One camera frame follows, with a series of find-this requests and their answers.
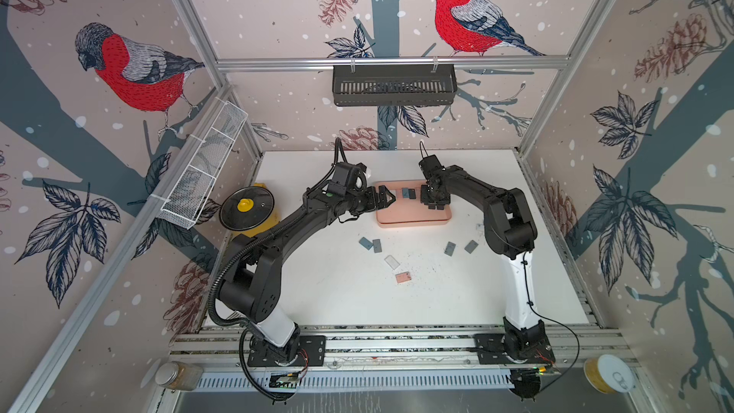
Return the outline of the pink plastic storage tray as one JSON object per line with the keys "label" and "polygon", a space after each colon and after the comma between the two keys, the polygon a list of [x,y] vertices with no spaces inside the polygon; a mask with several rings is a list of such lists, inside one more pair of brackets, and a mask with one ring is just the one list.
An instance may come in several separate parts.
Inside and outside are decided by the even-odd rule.
{"label": "pink plastic storage tray", "polygon": [[[385,185],[397,197],[397,201],[385,210],[376,214],[378,225],[384,229],[403,227],[439,226],[447,224],[452,218],[450,206],[443,210],[430,210],[421,202],[421,186],[424,180],[379,182],[376,186]],[[403,198],[401,189],[415,189],[416,199]]]}

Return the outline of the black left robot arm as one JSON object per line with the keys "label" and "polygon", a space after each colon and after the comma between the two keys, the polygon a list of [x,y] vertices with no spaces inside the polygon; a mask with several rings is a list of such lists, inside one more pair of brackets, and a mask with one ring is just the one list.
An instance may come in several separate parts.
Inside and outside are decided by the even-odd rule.
{"label": "black left robot arm", "polygon": [[298,326],[279,306],[288,258],[343,214],[355,221],[396,201],[386,185],[342,187],[327,182],[310,187],[296,211],[268,231],[246,237],[227,258],[209,291],[208,316],[220,327],[241,326],[278,350],[293,346]]}

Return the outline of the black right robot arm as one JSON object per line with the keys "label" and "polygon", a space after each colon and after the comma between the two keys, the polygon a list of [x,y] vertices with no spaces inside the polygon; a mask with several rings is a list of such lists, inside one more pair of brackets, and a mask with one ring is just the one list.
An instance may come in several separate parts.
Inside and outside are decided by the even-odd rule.
{"label": "black right robot arm", "polygon": [[525,361],[548,344],[545,323],[534,310],[531,266],[538,236],[525,193],[481,181],[460,166],[443,166],[437,156],[422,158],[421,202],[437,210],[457,196],[483,213],[487,246],[503,259],[507,303],[504,348],[513,361]]}

